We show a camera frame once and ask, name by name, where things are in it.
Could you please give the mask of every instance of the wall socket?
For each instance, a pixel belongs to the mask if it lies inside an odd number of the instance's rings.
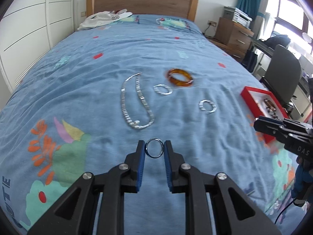
[[[217,23],[216,22],[214,22],[214,21],[208,21],[208,25],[211,23],[211,26],[213,26],[213,27],[216,27],[216,25],[217,25]]]

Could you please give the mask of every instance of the red box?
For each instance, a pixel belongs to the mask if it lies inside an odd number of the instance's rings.
[[[263,100],[264,98],[271,100],[275,104],[275,106],[278,108],[276,110],[276,115],[280,119],[289,118],[285,109],[281,106],[274,94],[270,91],[245,86],[245,88],[241,92],[241,96],[245,100],[255,118],[258,118],[260,116],[271,118],[271,116],[267,112],[265,112],[266,109],[259,104],[259,100]],[[266,143],[269,143],[275,139],[274,136],[270,136],[268,134],[264,134],[263,136]]]

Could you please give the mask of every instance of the blue bed sheet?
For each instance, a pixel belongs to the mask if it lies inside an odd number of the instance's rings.
[[[27,230],[85,171],[99,174],[122,163],[138,140],[171,140],[174,151],[202,172],[223,171],[272,219],[290,201],[295,156],[278,142],[264,143],[240,96],[262,85],[185,19],[133,15],[76,32],[58,43],[25,76],[0,113],[0,206],[15,228]],[[171,68],[189,71],[194,84],[175,88]],[[141,72],[142,93],[155,122],[129,127],[120,94],[126,78]],[[166,84],[161,96],[153,86]],[[199,102],[212,100],[206,114]],[[148,116],[135,79],[126,85],[133,120]],[[278,222],[289,235],[304,216],[290,207]],[[146,158],[142,187],[125,195],[125,234],[184,234],[184,195],[167,187],[163,158]]]

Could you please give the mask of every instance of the metal screw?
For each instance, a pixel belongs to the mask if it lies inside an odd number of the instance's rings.
[[[191,168],[190,164],[182,164],[180,167],[182,169],[190,169]]]
[[[90,172],[85,172],[83,174],[83,179],[91,179],[92,178],[92,174]]]
[[[224,172],[220,172],[217,174],[217,178],[220,180],[225,180],[227,178],[227,175]]]
[[[128,169],[128,165],[127,164],[120,164],[118,166],[118,168],[121,169],[121,170],[126,170],[126,169]]]

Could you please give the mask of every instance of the wooden headboard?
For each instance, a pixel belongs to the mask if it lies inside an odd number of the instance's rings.
[[[133,14],[155,14],[195,20],[198,0],[86,0],[87,17],[101,11],[127,9]]]

